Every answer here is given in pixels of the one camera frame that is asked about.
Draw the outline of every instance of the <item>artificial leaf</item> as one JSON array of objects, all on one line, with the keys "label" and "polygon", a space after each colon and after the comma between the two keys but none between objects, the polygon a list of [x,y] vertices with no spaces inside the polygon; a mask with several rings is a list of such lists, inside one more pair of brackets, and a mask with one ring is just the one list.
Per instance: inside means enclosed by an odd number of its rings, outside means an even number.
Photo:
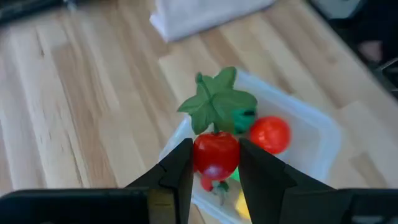
[{"label": "artificial leaf", "polygon": [[217,83],[215,82],[213,77],[210,77],[208,75],[204,75],[203,76],[203,82],[206,85],[206,88],[208,90],[209,98],[213,97],[216,93],[219,92],[220,88],[217,85]]},{"label": "artificial leaf", "polygon": [[256,97],[239,90],[226,90],[213,97],[213,105],[217,111],[230,111],[239,109],[253,109],[257,106]]},{"label": "artificial leaf", "polygon": [[214,121],[215,125],[220,131],[226,131],[228,133],[233,133],[234,131],[234,121],[229,114],[220,116],[219,111],[217,111],[217,116]]},{"label": "artificial leaf", "polygon": [[226,67],[223,68],[220,73],[214,77],[214,81],[216,82],[219,89],[229,88],[232,89],[234,87],[236,79],[236,68],[235,67]]},{"label": "artificial leaf", "polygon": [[226,90],[217,93],[211,101],[215,111],[215,124],[222,131],[234,132],[233,111],[253,110],[257,106],[254,96],[245,91]]},{"label": "artificial leaf", "polygon": [[205,99],[208,99],[208,96],[207,96],[207,93],[205,90],[205,86],[197,84],[197,96],[201,96],[201,97],[204,97]]},{"label": "artificial leaf", "polygon": [[186,112],[188,114],[193,114],[198,111],[203,104],[208,103],[207,96],[196,95],[187,100],[185,100],[181,106],[178,108],[178,112]]},{"label": "artificial leaf", "polygon": [[209,125],[215,120],[215,116],[212,105],[209,102],[203,104],[196,112],[191,114],[193,132],[201,134],[206,131]]}]

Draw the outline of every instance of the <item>wooden table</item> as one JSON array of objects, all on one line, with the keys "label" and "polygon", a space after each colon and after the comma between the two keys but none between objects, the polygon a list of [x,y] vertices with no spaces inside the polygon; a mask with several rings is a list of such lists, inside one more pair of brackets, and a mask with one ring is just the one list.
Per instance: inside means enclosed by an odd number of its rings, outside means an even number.
[{"label": "wooden table", "polygon": [[[195,92],[235,65],[329,114],[334,187],[398,187],[398,106],[302,1],[165,44],[152,1],[52,11],[0,31],[0,193],[125,186],[150,169]],[[192,207],[192,223],[216,223]]]}]

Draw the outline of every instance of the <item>clear plastic tray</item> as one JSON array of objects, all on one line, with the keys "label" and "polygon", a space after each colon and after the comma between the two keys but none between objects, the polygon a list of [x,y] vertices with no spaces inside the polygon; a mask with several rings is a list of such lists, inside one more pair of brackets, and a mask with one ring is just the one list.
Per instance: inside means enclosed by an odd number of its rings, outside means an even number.
[{"label": "clear plastic tray", "polygon": [[[257,98],[259,117],[277,115],[289,123],[292,142],[289,148],[277,157],[301,172],[325,182],[340,150],[338,125],[325,114],[242,70],[238,70],[234,88],[247,91]],[[159,159],[163,159],[185,138],[195,138],[189,116],[180,123],[160,153]],[[234,209],[240,183],[229,180],[229,184],[231,192],[221,206],[217,196],[202,189],[200,178],[195,175],[192,202],[223,223],[250,223],[242,219]]]}]

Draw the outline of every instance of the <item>tomato stem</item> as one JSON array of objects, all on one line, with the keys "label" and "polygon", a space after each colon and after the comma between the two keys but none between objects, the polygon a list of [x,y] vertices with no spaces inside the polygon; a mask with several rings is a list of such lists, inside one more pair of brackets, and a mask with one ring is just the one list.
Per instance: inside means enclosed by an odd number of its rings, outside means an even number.
[{"label": "tomato stem", "polygon": [[[207,88],[206,83],[203,81],[203,75],[202,75],[200,72],[197,73],[196,83],[197,83],[198,85],[201,85],[201,86],[203,87],[203,89],[204,89],[205,92],[206,92],[207,98],[210,100],[210,105],[211,105],[211,107],[213,108],[213,110],[214,110],[214,111],[216,112],[216,114],[217,114],[217,110],[216,110],[216,108],[214,107],[213,103],[211,102],[211,94],[210,94],[210,91],[209,91],[209,89]],[[213,122],[213,127],[214,127],[214,134],[218,134],[219,131],[220,131],[220,129],[218,128],[218,126],[216,125],[215,122]]]}]

